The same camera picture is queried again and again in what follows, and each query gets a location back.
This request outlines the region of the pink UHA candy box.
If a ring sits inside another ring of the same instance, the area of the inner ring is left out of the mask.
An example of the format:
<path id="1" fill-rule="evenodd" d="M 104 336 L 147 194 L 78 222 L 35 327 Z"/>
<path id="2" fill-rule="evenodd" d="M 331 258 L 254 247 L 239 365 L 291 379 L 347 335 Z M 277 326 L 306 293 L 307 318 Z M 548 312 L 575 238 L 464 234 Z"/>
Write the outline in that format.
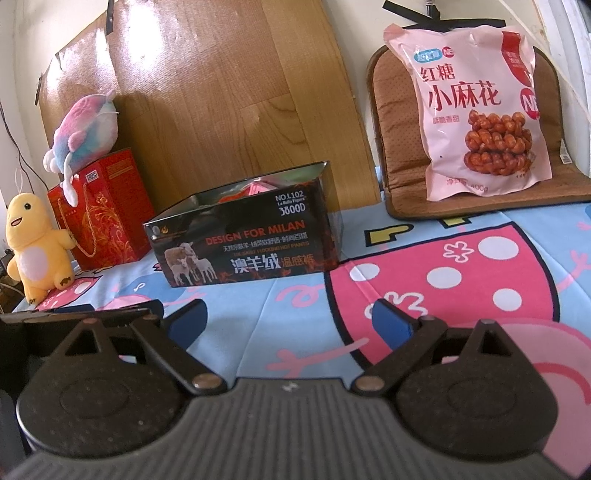
<path id="1" fill-rule="evenodd" d="M 270 184 L 263 180 L 253 180 L 238 191 L 238 193 L 225 195 L 219 199 L 219 203 L 225 203 L 233 200 L 239 200 L 249 196 L 256 196 L 261 193 L 276 190 L 276 185 Z"/>

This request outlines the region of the red gift bag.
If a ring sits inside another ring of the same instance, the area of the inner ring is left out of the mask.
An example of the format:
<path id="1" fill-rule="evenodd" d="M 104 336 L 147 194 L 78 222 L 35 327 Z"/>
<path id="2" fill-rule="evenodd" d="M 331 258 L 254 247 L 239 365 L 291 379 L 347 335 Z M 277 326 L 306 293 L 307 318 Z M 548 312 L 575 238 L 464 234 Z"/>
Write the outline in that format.
<path id="1" fill-rule="evenodd" d="M 127 148 L 96 160 L 74 175 L 78 204 L 70 206 L 59 186 L 48 192 L 58 226 L 76 240 L 72 255 L 83 271 L 140 260 L 150 250 L 143 224 L 154 209 Z"/>

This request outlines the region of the yellow duck plush toy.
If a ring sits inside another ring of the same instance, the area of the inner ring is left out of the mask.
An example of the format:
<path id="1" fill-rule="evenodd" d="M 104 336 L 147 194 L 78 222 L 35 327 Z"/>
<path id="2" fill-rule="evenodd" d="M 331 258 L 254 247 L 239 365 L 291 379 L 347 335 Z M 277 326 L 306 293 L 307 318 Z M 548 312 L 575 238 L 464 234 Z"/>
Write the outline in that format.
<path id="1" fill-rule="evenodd" d="M 75 241 L 66 229 L 54 229 L 40 197 L 15 196 L 7 208 L 6 239 L 13 258 L 8 275 L 20 281 L 29 305 L 43 302 L 53 290 L 64 290 L 74 281 L 69 251 Z"/>

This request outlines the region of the Peppa Pig bed sheet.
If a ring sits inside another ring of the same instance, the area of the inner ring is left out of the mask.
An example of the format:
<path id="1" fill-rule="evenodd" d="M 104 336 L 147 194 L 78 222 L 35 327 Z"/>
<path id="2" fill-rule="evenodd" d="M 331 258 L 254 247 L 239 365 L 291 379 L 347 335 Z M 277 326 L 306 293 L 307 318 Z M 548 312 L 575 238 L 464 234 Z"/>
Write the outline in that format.
<path id="1" fill-rule="evenodd" d="M 188 352 L 238 377 L 348 382 L 390 351 L 372 321 L 386 299 L 412 317 L 501 323 L 559 404 L 546 455 L 573 476 L 590 464 L 590 207 L 570 204 L 403 222 L 375 205 L 342 213 L 341 265 L 329 273 L 173 288 L 153 254 L 84 273 L 44 309 L 159 300 L 166 313 L 204 300 Z"/>

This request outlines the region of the black cardboard storage box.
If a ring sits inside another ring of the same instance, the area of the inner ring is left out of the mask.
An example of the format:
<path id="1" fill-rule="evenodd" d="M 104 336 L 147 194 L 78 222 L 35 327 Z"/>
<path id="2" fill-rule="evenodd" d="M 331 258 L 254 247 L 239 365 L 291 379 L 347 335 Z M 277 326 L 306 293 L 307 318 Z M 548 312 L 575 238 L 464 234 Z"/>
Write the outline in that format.
<path id="1" fill-rule="evenodd" d="M 276 190 L 219 203 L 253 180 Z M 328 161 L 197 192 L 143 227 L 173 287 L 290 277 L 339 265 L 342 217 Z"/>

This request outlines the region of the pastel plush toy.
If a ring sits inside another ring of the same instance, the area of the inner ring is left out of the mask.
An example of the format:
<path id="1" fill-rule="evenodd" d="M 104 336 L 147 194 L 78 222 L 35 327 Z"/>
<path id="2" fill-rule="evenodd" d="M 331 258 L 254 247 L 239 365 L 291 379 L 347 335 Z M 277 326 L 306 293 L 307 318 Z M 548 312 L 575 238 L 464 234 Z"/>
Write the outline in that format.
<path id="1" fill-rule="evenodd" d="M 64 116 L 53 134 L 53 146 L 43 157 L 47 172 L 63 175 L 61 188 L 68 204 L 78 205 L 74 175 L 108 154 L 118 137 L 115 90 L 79 99 Z"/>

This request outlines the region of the wooden headboard panel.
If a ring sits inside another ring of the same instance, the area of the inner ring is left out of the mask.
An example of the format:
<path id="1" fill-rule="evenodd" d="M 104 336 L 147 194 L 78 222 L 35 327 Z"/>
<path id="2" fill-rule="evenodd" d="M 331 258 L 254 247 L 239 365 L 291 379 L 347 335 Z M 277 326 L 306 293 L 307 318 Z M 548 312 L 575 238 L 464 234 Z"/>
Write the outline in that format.
<path id="1" fill-rule="evenodd" d="M 118 146 L 153 206 L 329 161 L 335 203 L 380 199 L 367 134 L 318 1 L 118 1 L 40 82 L 52 134 L 82 96 L 114 91 Z"/>

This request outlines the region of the brown seat cushion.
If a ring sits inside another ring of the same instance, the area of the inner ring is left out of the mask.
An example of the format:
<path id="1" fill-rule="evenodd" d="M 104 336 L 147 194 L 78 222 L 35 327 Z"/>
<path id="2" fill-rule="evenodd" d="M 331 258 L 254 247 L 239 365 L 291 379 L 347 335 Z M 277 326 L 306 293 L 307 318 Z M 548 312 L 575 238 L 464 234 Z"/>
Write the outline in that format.
<path id="1" fill-rule="evenodd" d="M 398 219 L 444 219 L 537 206 L 588 202 L 590 179 L 574 163 L 559 155 L 566 144 L 559 77 L 550 58 L 535 50 L 534 73 L 540 101 L 541 130 L 549 152 L 553 178 L 507 195 L 483 197 L 454 182 L 452 196 L 427 199 L 426 172 L 430 160 L 424 151 L 418 104 L 412 79 L 388 47 L 370 58 L 367 85 L 388 213 Z"/>

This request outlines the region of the pink twisted-dough snack bag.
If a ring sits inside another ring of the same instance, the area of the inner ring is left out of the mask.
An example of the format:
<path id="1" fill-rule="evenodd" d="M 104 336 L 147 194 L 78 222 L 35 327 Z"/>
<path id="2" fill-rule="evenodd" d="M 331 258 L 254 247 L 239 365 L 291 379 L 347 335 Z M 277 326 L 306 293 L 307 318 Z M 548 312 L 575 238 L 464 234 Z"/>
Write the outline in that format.
<path id="1" fill-rule="evenodd" d="M 391 25 L 384 40 L 414 84 L 430 160 L 428 200 L 451 197 L 454 182 L 493 197 L 552 179 L 535 52 L 519 28 L 483 25 L 440 33 Z"/>

